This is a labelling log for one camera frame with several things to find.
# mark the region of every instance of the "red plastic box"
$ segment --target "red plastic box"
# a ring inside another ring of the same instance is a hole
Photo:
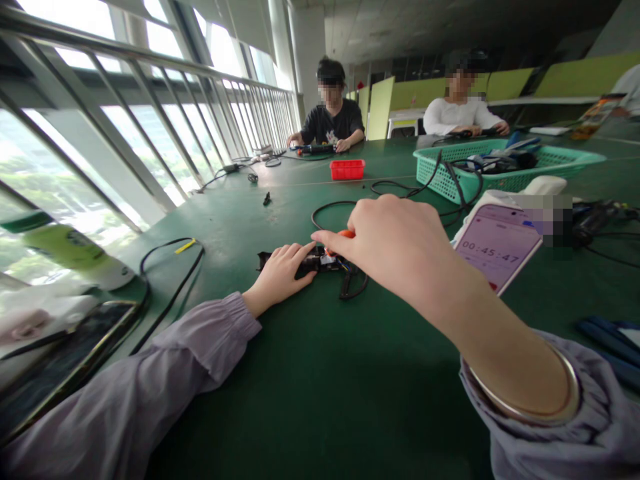
[[[364,160],[334,160],[329,164],[331,180],[360,180],[365,174]]]

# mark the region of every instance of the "phone screen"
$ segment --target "phone screen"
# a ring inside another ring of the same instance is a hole
[[[484,205],[455,249],[485,274],[499,295],[540,242],[540,235],[522,210]]]

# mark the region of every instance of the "green bottle label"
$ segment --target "green bottle label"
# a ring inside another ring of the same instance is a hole
[[[102,248],[67,225],[48,225],[26,232],[23,243],[27,248],[71,270],[90,270],[109,258]]]

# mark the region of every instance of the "black t-shirt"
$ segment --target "black t-shirt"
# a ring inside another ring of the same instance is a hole
[[[331,116],[324,105],[318,105],[309,112],[300,131],[305,145],[310,144],[314,138],[318,145],[324,142],[336,143],[349,138],[356,130],[365,131],[358,104],[348,99],[343,99],[342,102],[342,108],[335,117]]]

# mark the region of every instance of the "hand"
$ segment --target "hand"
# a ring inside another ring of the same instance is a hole
[[[394,195],[360,200],[347,227],[355,238],[330,231],[311,238],[354,262],[431,322],[458,311],[465,295],[495,296],[484,275],[453,250],[438,212],[426,203]]]
[[[254,318],[258,318],[269,307],[286,300],[312,282],[317,272],[309,272],[300,280],[296,280],[294,276],[302,260],[314,247],[314,241],[304,247],[294,243],[277,248],[271,254],[258,280],[242,294]]]
[[[508,135],[509,134],[509,124],[507,122],[496,123],[493,128],[498,131],[498,135]]]
[[[292,142],[294,143],[294,146],[304,145],[305,141],[302,138],[302,133],[296,132],[293,135],[290,135],[287,139],[287,147],[290,147]]]
[[[452,132],[462,132],[465,130],[469,130],[471,132],[471,136],[472,137],[477,137],[478,135],[480,135],[482,133],[482,128],[480,128],[478,125],[460,125],[456,128],[454,128],[453,130],[451,130]]]
[[[347,151],[350,148],[351,148],[351,142],[348,139],[338,140],[338,143],[335,144],[336,153]]]

